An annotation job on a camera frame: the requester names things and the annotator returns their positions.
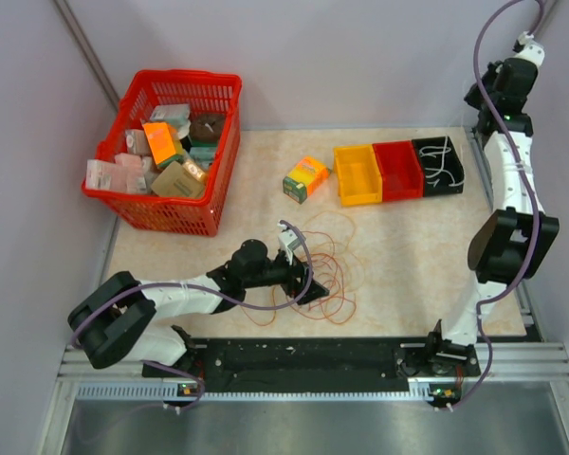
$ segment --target yellow bin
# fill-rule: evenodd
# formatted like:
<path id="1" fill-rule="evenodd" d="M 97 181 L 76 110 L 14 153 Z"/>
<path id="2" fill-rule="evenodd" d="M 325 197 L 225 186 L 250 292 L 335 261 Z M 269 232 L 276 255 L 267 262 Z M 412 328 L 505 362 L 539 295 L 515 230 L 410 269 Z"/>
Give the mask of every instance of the yellow bin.
<path id="1" fill-rule="evenodd" d="M 333 152 L 341 204 L 349 207 L 380 203 L 382 179 L 373 146 L 336 147 Z"/>

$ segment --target white cable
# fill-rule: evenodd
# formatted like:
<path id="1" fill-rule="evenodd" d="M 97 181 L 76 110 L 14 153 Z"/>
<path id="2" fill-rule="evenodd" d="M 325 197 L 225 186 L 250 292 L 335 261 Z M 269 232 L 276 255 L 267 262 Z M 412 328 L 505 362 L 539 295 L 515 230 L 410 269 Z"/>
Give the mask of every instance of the white cable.
<path id="1" fill-rule="evenodd" d="M 429 153 L 425 153 L 425 150 L 436 150 L 436 152 L 429 152 Z M 426 145 L 424 147 L 422 147 L 421 149 L 419 149 L 419 156 L 420 157 L 430 157 L 430 158 L 436 158 L 437 156 L 440 155 L 441 160 L 440 160 L 440 168 L 436 169 L 436 168 L 424 168 L 424 171 L 432 171 L 433 173 L 431 173 L 430 175 L 425 175 L 425 178 L 427 180 L 430 180 L 431 178 L 435 178 L 438 175 L 440 175 L 441 173 L 446 173 L 449 175 L 450 179 L 451 179 L 451 183 L 449 183 L 450 187 L 459 187 L 461 185 L 464 185 L 464 180 L 462 179 L 461 182 L 457 182 L 455 180 L 455 177 L 453 176 L 453 174 L 445 169 L 445 155 L 448 154 L 449 152 L 451 152 L 453 149 L 451 147 L 449 147 L 449 137 L 445 136 L 445 143 L 443 144 L 442 147 L 437 146 L 437 145 Z M 440 182 L 440 179 L 436 179 L 435 181 L 432 180 L 432 182 L 428 182 L 430 185 L 434 185 L 436 187 L 436 185 L 438 185 L 438 182 Z"/>

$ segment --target black bin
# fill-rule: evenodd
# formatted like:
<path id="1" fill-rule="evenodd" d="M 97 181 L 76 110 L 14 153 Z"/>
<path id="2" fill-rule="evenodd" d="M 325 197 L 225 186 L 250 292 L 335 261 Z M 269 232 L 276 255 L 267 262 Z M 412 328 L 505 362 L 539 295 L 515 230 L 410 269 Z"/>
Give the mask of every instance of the black bin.
<path id="1" fill-rule="evenodd" d="M 413 139 L 412 144 L 424 173 L 424 197 L 459 194 L 464 190 L 464 167 L 450 137 Z"/>

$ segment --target brown box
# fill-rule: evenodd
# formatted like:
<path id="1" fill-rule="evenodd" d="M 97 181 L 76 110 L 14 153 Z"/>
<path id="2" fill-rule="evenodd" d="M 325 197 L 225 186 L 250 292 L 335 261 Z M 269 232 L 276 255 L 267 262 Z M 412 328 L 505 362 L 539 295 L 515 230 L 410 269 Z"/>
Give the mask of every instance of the brown box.
<path id="1" fill-rule="evenodd" d="M 197 199 L 205 186 L 185 172 L 181 163 L 172 162 L 152 184 L 152 191 L 162 197 Z"/>

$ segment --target metal floor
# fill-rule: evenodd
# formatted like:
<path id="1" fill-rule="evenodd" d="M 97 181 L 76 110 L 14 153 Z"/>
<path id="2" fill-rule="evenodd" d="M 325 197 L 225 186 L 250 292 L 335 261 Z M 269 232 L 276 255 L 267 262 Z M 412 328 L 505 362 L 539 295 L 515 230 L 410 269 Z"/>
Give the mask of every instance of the metal floor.
<path id="1" fill-rule="evenodd" d="M 485 384 L 455 413 L 426 403 L 205 402 L 177 417 L 139 402 L 77 402 L 63 455 L 569 454 L 547 383 Z"/>

